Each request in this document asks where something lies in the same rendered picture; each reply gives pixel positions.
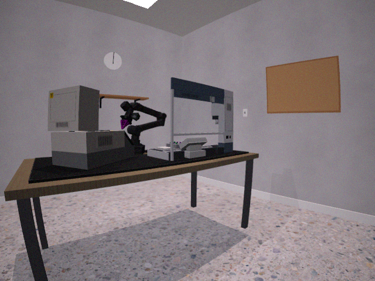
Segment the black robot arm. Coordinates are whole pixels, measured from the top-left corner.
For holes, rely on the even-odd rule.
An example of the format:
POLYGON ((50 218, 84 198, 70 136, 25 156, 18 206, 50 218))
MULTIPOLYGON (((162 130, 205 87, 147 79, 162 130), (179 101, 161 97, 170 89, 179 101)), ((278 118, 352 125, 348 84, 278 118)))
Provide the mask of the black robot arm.
POLYGON ((155 122, 149 122, 149 123, 142 124, 142 125, 136 125, 136 126, 130 125, 130 126, 128 126, 127 132, 132 135, 131 141, 133 142, 134 146, 142 146, 142 144, 140 143, 140 140, 139 140, 139 136, 140 136, 141 132, 143 132, 147 129, 155 128, 157 126, 164 126, 164 124, 165 124, 165 119, 166 119, 165 113, 161 113, 159 111, 150 109, 148 107, 145 107, 145 106, 141 105, 140 103, 137 103, 137 102, 129 103, 128 101, 124 101, 120 105, 120 107, 124 111, 126 111, 126 115, 129 117, 131 122, 132 122, 132 120, 137 121, 140 118, 140 115, 139 115, 138 112, 133 113, 136 110, 140 111, 140 112, 143 112, 143 113, 146 113, 148 115, 158 117, 158 118, 156 118, 156 120, 160 120, 160 121, 155 121, 155 122))

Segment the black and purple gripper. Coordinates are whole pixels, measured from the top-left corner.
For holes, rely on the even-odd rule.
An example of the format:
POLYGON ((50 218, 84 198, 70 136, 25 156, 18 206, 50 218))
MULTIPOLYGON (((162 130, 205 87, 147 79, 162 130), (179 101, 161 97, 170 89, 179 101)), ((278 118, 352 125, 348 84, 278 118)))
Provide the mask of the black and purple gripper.
POLYGON ((131 125, 132 122, 130 121, 129 117, 126 115, 121 115, 120 116, 122 118, 121 120, 121 129, 124 129, 127 125, 131 125))

